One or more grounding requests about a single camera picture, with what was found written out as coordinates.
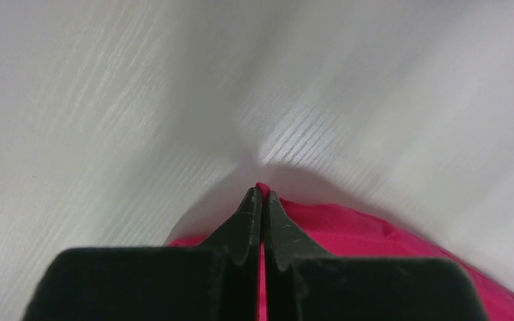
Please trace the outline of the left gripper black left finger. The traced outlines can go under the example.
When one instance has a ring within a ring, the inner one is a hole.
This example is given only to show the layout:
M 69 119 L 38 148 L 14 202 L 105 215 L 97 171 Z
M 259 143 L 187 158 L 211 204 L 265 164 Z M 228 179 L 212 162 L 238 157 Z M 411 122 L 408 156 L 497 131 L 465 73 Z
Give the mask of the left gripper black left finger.
M 78 247 L 49 265 L 25 320 L 257 320 L 262 193 L 199 245 Z

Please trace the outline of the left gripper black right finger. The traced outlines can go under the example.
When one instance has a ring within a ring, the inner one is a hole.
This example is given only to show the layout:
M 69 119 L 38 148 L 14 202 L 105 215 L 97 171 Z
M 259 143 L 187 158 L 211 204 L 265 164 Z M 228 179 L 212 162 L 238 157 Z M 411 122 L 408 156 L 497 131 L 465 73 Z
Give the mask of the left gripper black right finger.
M 486 320 L 469 277 L 442 258 L 343 257 L 264 203 L 269 320 Z

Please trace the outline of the red t shirt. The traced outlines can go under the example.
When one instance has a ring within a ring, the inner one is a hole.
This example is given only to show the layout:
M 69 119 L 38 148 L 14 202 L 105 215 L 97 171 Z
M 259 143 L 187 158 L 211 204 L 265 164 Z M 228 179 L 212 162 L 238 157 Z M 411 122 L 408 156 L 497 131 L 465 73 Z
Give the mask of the red t shirt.
M 272 191 L 265 185 L 256 185 L 255 187 L 259 188 L 262 193 L 257 320 L 269 320 L 267 316 L 263 213 L 266 198 Z M 455 262 L 469 277 L 476 290 L 487 313 L 486 320 L 514 320 L 514 294 L 443 249 L 387 221 L 352 209 L 338 205 L 300 205 L 282 199 L 280 201 L 287 215 L 299 227 L 319 245 L 335 255 L 343 257 L 435 257 Z M 205 238 L 188 241 L 178 247 L 196 246 Z

